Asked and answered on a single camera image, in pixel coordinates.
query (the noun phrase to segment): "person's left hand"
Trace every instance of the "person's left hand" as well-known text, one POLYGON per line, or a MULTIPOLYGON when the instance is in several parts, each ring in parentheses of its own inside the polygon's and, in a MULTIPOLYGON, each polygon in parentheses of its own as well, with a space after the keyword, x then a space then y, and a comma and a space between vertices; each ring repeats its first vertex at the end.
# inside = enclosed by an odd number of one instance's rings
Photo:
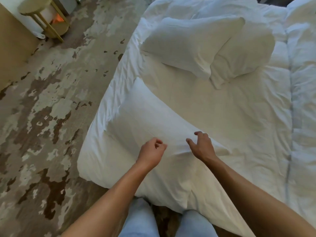
POLYGON ((147 141, 140 149, 136 164, 145 167, 148 171, 155 168, 167 149, 167 144, 164 144, 162 140, 154 137, 147 141))

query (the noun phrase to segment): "bed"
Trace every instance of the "bed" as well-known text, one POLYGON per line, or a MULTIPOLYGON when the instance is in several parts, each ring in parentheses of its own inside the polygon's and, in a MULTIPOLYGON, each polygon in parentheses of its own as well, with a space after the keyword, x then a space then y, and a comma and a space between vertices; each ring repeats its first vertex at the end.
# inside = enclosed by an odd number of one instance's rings
MULTIPOLYGON (((230 148, 231 154, 221 157, 225 163, 316 227, 316 0, 295 0, 288 7, 260 4, 276 40, 270 62, 221 90, 139 51, 164 17, 190 19, 212 1, 156 0, 148 7, 91 123, 78 158, 80 176, 110 188, 135 163, 107 125, 140 77, 183 119, 230 148)), ((235 234, 254 236, 212 173, 199 168, 186 209, 235 234)), ((147 195, 154 182, 147 176, 136 196, 166 205, 147 195)), ((184 211, 176 201, 167 207, 184 211)))

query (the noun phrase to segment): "carpet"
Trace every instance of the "carpet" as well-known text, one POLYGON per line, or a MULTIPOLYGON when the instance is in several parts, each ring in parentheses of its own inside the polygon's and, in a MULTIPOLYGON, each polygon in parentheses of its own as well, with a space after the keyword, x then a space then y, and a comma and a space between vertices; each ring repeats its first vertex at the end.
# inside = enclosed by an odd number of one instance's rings
MULTIPOLYGON (((152 1, 83 0, 69 17, 65 42, 43 40, 17 70, 19 80, 0 91, 1 237, 60 236, 106 192, 79 177, 77 157, 152 1)), ((174 236, 178 214, 153 210, 160 236, 174 236)), ((123 223, 124 216, 114 235, 123 223)))

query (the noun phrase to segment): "forearm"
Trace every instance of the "forearm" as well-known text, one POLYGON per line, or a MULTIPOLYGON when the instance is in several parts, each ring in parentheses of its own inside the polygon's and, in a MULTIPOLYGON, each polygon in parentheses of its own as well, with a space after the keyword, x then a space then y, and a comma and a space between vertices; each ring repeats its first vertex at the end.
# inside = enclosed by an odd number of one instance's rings
POLYGON ((316 236, 316 230, 306 220, 243 178, 220 159, 211 159, 205 164, 257 237, 316 236))
POLYGON ((108 237, 112 235, 140 183, 149 170, 135 164, 62 237, 108 237))

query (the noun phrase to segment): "hand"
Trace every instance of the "hand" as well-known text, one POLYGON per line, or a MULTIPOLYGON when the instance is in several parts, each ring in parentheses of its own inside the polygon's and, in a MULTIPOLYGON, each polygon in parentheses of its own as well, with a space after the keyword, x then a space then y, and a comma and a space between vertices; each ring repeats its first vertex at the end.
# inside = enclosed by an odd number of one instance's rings
POLYGON ((162 140, 154 137, 147 141, 140 149, 136 164, 145 167, 148 172, 155 168, 167 149, 167 144, 164 144, 162 140))
POLYGON ((197 135, 197 144, 195 144, 190 138, 186 139, 193 155, 205 164, 209 160, 218 159, 208 134, 203 133, 202 131, 196 131, 194 134, 197 135))

